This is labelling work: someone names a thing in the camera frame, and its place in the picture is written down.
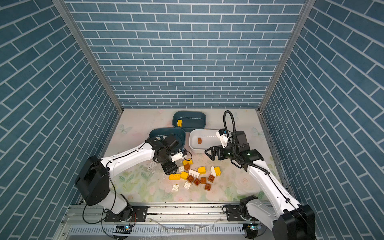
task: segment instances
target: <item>white robotic arm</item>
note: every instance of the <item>white robotic arm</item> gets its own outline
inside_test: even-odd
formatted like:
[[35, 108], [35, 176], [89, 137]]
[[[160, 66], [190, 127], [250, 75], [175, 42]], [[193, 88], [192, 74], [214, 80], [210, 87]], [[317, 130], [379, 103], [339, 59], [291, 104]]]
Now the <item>white robotic arm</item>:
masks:
[[[113, 179], [119, 173], [135, 166], [136, 164], [148, 161], [154, 158], [155, 151], [149, 143], [142, 143], [128, 151], [113, 155], [111, 157], [103, 157], [101, 163], [109, 169], [109, 177]], [[183, 153], [179, 151], [175, 155], [171, 155], [171, 161], [174, 162], [183, 158]], [[128, 203], [121, 195], [109, 192], [107, 197], [104, 198], [99, 205], [110, 209], [114, 214], [119, 214], [123, 211]]]
[[136, 164], [148, 160], [155, 160], [161, 164], [165, 174], [176, 173], [175, 161], [183, 158], [183, 152], [174, 153], [178, 144], [174, 135], [165, 139], [155, 137], [125, 152], [98, 159], [90, 157], [85, 162], [75, 181], [87, 205], [99, 204], [110, 209], [119, 219], [124, 221], [130, 217], [131, 206], [123, 195], [118, 195], [109, 189], [109, 182], [119, 173]]
[[[229, 132], [225, 115], [229, 113], [232, 119], [233, 132]], [[275, 240], [313, 240], [314, 212], [310, 206], [302, 206], [281, 185], [271, 173], [263, 156], [257, 150], [251, 150], [243, 131], [236, 131], [235, 121], [230, 111], [225, 111], [224, 129], [220, 129], [216, 136], [220, 138], [222, 146], [207, 149], [212, 160], [231, 159], [233, 165], [244, 168], [257, 181], [264, 194], [268, 197], [273, 209], [263, 204], [256, 196], [249, 196], [240, 200], [240, 212], [243, 218], [258, 219], [270, 230]]]

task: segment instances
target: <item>brick wallpaper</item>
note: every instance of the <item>brick wallpaper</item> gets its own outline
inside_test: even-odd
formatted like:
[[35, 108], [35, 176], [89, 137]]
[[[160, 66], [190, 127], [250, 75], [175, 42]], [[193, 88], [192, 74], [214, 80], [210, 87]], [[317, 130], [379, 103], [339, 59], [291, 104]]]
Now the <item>brick wallpaper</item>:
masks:
[[317, 0], [265, 111], [318, 239], [384, 239], [384, 2]]
[[51, 0], [0, 1], [0, 239], [51, 238], [117, 118]]
[[125, 108], [257, 108], [304, 0], [67, 0]]

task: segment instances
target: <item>mounting plate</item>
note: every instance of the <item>mounting plate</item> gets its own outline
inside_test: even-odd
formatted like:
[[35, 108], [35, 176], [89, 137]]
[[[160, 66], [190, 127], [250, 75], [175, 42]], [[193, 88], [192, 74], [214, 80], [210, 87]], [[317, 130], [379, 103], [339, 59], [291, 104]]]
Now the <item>mounting plate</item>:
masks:
[[[147, 217], [147, 211], [148, 211], [148, 206], [132, 206], [133, 212], [136, 213], [136, 222], [145, 222], [145, 218]], [[115, 218], [115, 214], [109, 213], [105, 217], [105, 222], [120, 222]]]
[[234, 205], [233, 207], [228, 207], [228, 208], [226, 207], [226, 211], [230, 211], [230, 212], [226, 213], [227, 221], [229, 221], [229, 222], [243, 221], [243, 219], [240, 215], [238, 205]]

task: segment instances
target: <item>floral tablecloth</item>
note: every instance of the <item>floral tablecloth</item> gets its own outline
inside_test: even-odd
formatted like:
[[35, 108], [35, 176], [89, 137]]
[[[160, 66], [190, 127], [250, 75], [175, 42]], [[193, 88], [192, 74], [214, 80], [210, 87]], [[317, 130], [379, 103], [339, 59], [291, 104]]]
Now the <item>floral tablecloth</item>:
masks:
[[[160, 127], [172, 127], [172, 118], [176, 109], [127, 109], [124, 110], [105, 156], [124, 152], [144, 142], [151, 130]], [[207, 116], [205, 129], [223, 128], [223, 109], [192, 109], [204, 112]], [[264, 157], [271, 172], [279, 179], [268, 144], [264, 138], [256, 111], [253, 109], [231, 110], [236, 122], [236, 130], [246, 133], [251, 149], [257, 149]], [[227, 114], [227, 126], [232, 129]], [[189, 133], [186, 134], [185, 148], [188, 151]], [[212, 161], [205, 154], [194, 153], [192, 170], [205, 166], [207, 173], [200, 177], [208, 177], [211, 166], [220, 167], [222, 174], [212, 183], [210, 191], [204, 190], [203, 184], [190, 189], [184, 188], [185, 180], [169, 180], [160, 164], [146, 161], [122, 172], [113, 179], [118, 194], [123, 194], [130, 202], [226, 202], [255, 194], [267, 200], [256, 181], [243, 169], [236, 168], [227, 160]], [[178, 191], [173, 191], [173, 184], [178, 184]]]

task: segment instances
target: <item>metal rail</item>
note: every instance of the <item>metal rail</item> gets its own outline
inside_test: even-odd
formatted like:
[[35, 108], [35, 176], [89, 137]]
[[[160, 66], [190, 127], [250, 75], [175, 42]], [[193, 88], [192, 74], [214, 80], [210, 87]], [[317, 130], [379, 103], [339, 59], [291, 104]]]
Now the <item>metal rail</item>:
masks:
[[262, 99], [262, 102], [260, 103], [259, 111], [263, 112], [269, 98], [271, 97], [271, 94], [273, 92], [273, 89], [275, 88], [277, 81], [279, 80], [279, 77], [283, 71], [283, 68], [285, 67], [285, 64], [287, 63], [288, 57], [292, 52], [293, 47], [295, 46], [296, 40], [299, 38], [299, 34], [301, 30], [303, 29], [304, 23], [308, 18], [308, 15], [310, 14], [312, 7], [314, 5], [314, 2], [316, 0], [307, 0], [303, 8], [300, 11], [300, 15], [297, 19], [297, 22], [295, 26], [293, 27], [291, 36], [287, 42], [286, 47], [284, 48], [283, 54], [281, 55], [280, 61], [277, 64], [277, 67], [275, 69], [275, 72], [272, 75], [271, 82], [269, 83], [264, 98]]
[[120, 104], [117, 96], [115, 95], [111, 86], [109, 85], [108, 80], [104, 75], [104, 72], [102, 71], [99, 63], [97, 62], [96, 58], [94, 57], [92, 50], [89, 48], [89, 45], [85, 41], [85, 39], [84, 39], [80, 29], [79, 29], [79, 26], [76, 24], [76, 22], [72, 16], [72, 14], [70, 13], [67, 5], [65, 4], [64, 0], [52, 0], [52, 2], [55, 5], [58, 12], [60, 13], [61, 17], [63, 18], [65, 24], [67, 25], [67, 27], [71, 31], [77, 44], [80, 46], [81, 50], [83, 51], [85, 57], [88, 59], [89, 64], [91, 65], [92, 69], [95, 71], [97, 77], [99, 78], [101, 84], [104, 86], [104, 88], [107, 91], [112, 102], [115, 104], [119, 113], [122, 113], [122, 111], [123, 111], [122, 105]]

